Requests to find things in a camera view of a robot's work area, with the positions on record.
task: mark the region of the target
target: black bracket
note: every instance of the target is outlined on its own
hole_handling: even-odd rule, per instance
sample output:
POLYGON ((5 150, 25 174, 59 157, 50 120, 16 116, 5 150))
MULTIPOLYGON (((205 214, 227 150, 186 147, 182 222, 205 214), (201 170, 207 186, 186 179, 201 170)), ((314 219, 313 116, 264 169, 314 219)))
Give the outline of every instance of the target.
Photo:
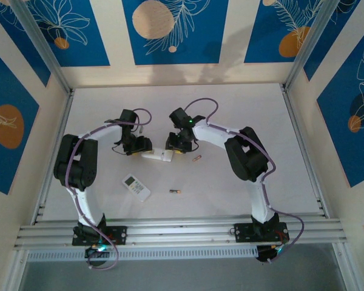
MULTIPOLYGON (((127 239, 127 227, 126 226, 105 226, 103 233, 108 236, 112 242, 117 246, 125 246, 127 239)), ((73 246, 92 246, 99 244, 99 236, 82 236, 77 235, 76 230, 73 234, 73 246)), ((101 244, 109 245, 109 243, 103 239, 101 244)))
POLYGON ((193 127, 198 121, 205 119, 204 116, 197 115, 192 118, 187 115, 186 112, 180 107, 174 110, 169 118, 174 124, 176 129, 180 131, 178 134, 174 132, 169 133, 169 137, 166 141, 166 150, 178 150, 181 153, 188 153, 192 151, 192 141, 195 139, 193 133, 193 127))
POLYGON ((282 244, 290 240, 287 225, 279 222, 278 213, 275 213, 269 221, 264 224, 252 217, 252 223, 236 223, 234 225, 236 243, 276 243, 282 244))
MULTIPOLYGON (((245 127, 239 132, 253 140, 265 150, 252 128, 245 127)), ((250 180, 256 182, 257 177, 268 170, 268 160, 265 155, 240 136, 229 138, 225 142, 225 149, 233 172, 244 181, 250 180), (249 150, 244 152, 244 147, 249 147, 249 150)))
MULTIPOLYGON (((79 138, 75 135, 65 135, 59 147, 58 156, 54 165, 54 177, 59 179, 62 186, 65 184, 65 176, 70 156, 79 138)), ((78 147, 76 156, 81 154, 79 161, 73 160, 69 173, 69 185, 84 191, 93 184, 97 174, 98 142, 93 139, 85 139, 78 147)))
MULTIPOLYGON (((106 123, 116 123, 118 121, 125 121, 125 122, 131 122, 134 123, 138 118, 138 115, 128 109, 123 109, 123 112, 120 115, 120 118, 118 119, 108 119, 106 123)), ((132 129, 134 128, 134 125, 127 125, 127 124, 121 124, 121 140, 115 142, 116 145, 123 145, 124 153, 127 156, 130 156, 134 153, 138 152, 146 152, 152 150, 152 143, 149 138, 146 138, 144 136, 135 136, 132 134, 132 129)))

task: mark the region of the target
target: white table surface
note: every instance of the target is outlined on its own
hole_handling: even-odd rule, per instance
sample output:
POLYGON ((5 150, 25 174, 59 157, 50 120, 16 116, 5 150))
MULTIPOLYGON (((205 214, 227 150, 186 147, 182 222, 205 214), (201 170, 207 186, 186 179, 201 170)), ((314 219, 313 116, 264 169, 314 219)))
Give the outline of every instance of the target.
MULTIPOLYGON (((267 178, 271 204, 291 213, 319 211, 305 163, 278 84, 185 85, 162 87, 117 87, 78 89, 67 122, 66 133, 80 135, 120 117, 122 109, 144 107, 152 112, 152 122, 143 135, 153 147, 164 147, 170 131, 175 131, 169 115, 190 101, 211 97, 220 108, 212 122, 232 128, 252 127, 277 171, 267 178)), ((200 101, 188 110, 191 116, 210 114, 214 105, 200 101)), ((147 120, 140 113, 141 121, 147 120)), ((94 183, 107 218, 182 218, 251 214, 245 182, 233 173, 226 152, 200 142, 200 148, 185 155, 174 154, 172 162, 123 156, 106 150, 99 154, 94 183), (192 159, 198 155, 197 162, 192 159), (122 185, 128 174, 135 175, 151 191, 140 202, 122 185), (181 194, 169 193, 181 190, 181 194)), ((69 193, 53 178, 44 220, 77 219, 69 193)))

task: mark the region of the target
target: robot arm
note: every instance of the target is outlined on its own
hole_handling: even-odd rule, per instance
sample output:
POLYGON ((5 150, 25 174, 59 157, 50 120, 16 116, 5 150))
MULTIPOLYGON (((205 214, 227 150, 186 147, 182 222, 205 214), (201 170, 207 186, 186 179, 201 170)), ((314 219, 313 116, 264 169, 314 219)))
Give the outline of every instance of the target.
MULTIPOLYGON (((182 109, 171 113, 170 119, 180 131, 170 133, 166 141, 166 149, 178 150, 182 153, 192 151, 192 141, 206 141, 225 149, 233 172, 245 181, 246 191, 251 197, 252 223, 235 224, 235 236, 238 243, 273 242, 277 243, 278 233, 283 234, 286 224, 279 221, 278 213, 266 203, 265 193, 261 184, 268 170, 268 159, 254 130, 229 129, 206 122, 205 117, 191 118, 182 109)), ((286 233, 282 244, 289 241, 286 233)), ((273 258, 277 250, 264 251, 258 257, 261 261, 273 258)))
MULTIPOLYGON (((263 174, 262 173, 260 175, 258 174, 259 175, 258 177, 252 177, 252 175, 255 174, 251 173, 251 171, 253 170, 249 170, 248 166, 245 169, 243 168, 243 165, 247 165, 250 159, 249 157, 247 157, 248 154, 245 154, 245 152, 241 148, 241 142, 238 136, 230 133, 230 132, 240 132, 240 130, 226 129, 227 131, 223 131, 217 129, 217 127, 222 127, 222 126, 216 124, 212 125, 214 126, 208 125, 205 120, 198 121, 197 124, 193 127, 194 137, 198 141, 209 142, 227 151, 232 169, 235 172, 235 174, 240 179, 247 180, 245 182, 245 186, 251 198, 252 217, 255 218, 260 223, 265 223, 266 221, 269 221, 274 216, 275 213, 267 206, 264 199, 263 189, 261 187, 261 178, 263 174)), ((257 139, 256 134, 250 127, 246 127, 246 129, 244 129, 244 131, 247 130, 249 131, 249 134, 247 133, 247 136, 255 135, 254 137, 257 139)), ((263 170, 266 171, 267 161, 264 158, 261 160, 262 161, 260 167, 262 167, 263 170)))
MULTIPOLYGON (((105 123, 117 123, 118 121, 134 123, 136 119, 137 114, 135 112, 124 109, 119 119, 108 120, 105 123)), ((116 124, 94 133, 91 138, 86 138, 76 152, 79 159, 73 161, 70 169, 69 185, 77 194, 78 204, 84 216, 103 232, 107 230, 106 219, 92 187, 97 174, 98 153, 104 149, 110 149, 113 145, 120 144, 123 145, 123 150, 127 156, 136 152, 152 150, 150 139, 144 136, 135 136, 132 134, 132 129, 133 125, 116 124)), ((64 187, 66 187, 65 177, 70 155, 82 136, 65 135, 62 139, 54 166, 54 176, 64 187)), ((74 194, 69 189, 67 190, 76 204, 74 194)), ((87 241, 85 245, 96 243, 99 235, 79 211, 78 216, 79 223, 78 227, 74 228, 75 235, 81 238, 80 241, 87 241)))
POLYGON ((170 133, 166 142, 167 149, 189 152, 193 140, 221 147, 227 152, 234 173, 246 181, 246 190, 251 197, 252 217, 262 224, 274 217, 275 213, 267 206, 261 187, 261 178, 268 169, 268 160, 252 144, 234 134, 241 133, 264 148, 250 127, 239 130, 208 124, 203 116, 191 118, 182 108, 171 113, 170 119, 180 132, 177 135, 170 133))

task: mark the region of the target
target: white remote control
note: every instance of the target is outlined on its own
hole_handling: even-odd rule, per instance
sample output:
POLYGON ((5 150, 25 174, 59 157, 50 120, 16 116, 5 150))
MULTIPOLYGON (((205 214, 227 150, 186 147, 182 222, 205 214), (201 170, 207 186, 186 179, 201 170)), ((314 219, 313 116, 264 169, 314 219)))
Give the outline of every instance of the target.
POLYGON ((132 174, 128 174, 123 179, 123 184, 128 188, 129 192, 136 196, 141 202, 144 202, 151 194, 150 190, 132 174))

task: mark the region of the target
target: floral wall pattern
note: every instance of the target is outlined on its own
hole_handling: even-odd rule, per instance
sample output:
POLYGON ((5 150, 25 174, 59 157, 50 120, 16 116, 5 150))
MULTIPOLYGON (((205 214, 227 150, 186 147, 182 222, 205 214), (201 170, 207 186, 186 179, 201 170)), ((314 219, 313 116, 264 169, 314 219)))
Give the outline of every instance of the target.
POLYGON ((341 0, 304 66, 309 80, 344 28, 360 0, 341 0))
POLYGON ((218 63, 228 0, 123 0, 136 65, 218 63))
POLYGON ((39 105, 0 58, 0 192, 9 194, 39 105))
POLYGON ((317 101, 353 187, 364 180, 364 36, 317 101))
MULTIPOLYGON (((28 0, 25 4, 62 67, 109 65, 89 0, 28 0)), ((34 54, 19 46, 27 35, 3 0, 0 22, 23 55, 34 54)))
MULTIPOLYGON (((323 3, 324 0, 261 0, 244 62, 292 62, 323 3)), ((340 1, 331 18, 332 26, 337 26, 334 33, 327 33, 329 41, 340 33, 350 16, 347 13, 356 4, 357 0, 340 1)))

